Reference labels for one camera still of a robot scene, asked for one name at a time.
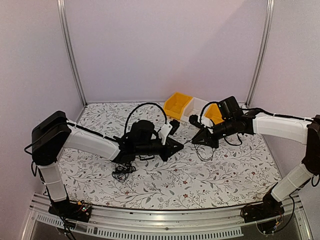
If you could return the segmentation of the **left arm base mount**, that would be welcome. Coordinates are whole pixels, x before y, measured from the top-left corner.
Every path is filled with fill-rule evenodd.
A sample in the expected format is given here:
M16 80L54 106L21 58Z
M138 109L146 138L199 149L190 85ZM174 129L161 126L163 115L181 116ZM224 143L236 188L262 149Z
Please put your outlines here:
M92 213L92 204L83 200L71 202L66 199L52 202L48 212L58 217L88 223Z

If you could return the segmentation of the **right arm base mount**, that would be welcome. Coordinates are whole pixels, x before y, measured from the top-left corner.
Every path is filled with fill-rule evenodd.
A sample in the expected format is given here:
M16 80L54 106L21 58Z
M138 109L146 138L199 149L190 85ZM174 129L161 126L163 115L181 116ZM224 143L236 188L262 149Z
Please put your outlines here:
M245 223L273 218L257 224L258 230L265 235L273 234L282 223L285 210L282 202L275 200L270 193L262 198L262 203L247 204L240 210L240 216Z

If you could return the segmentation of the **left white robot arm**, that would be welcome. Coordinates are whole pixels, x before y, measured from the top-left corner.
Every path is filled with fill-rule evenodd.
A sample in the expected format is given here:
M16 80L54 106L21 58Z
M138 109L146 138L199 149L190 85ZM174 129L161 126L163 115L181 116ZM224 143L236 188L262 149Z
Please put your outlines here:
M55 209L63 216L74 213L74 205L57 166L57 157L63 148L76 149L101 156L116 164L133 162L138 156L159 156L166 162L184 145L170 138L173 126L165 122L159 131L148 120L135 122L122 137L111 138L82 127L67 119L63 111L56 111L31 132L31 144L24 151L31 155L47 187Z

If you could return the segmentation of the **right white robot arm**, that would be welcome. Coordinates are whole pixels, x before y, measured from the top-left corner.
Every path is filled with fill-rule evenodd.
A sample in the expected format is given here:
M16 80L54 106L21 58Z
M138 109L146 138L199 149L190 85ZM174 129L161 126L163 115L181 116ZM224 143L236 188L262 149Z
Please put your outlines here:
M189 122L199 128L192 138L195 145L217 149L219 140L234 134L267 135L293 140L306 146L305 156L281 181L264 196L259 206L262 218L269 218L278 210L278 203L320 173L320 117L312 119L266 112L261 108L240 108L220 111L222 122L212 123L200 115L192 114Z

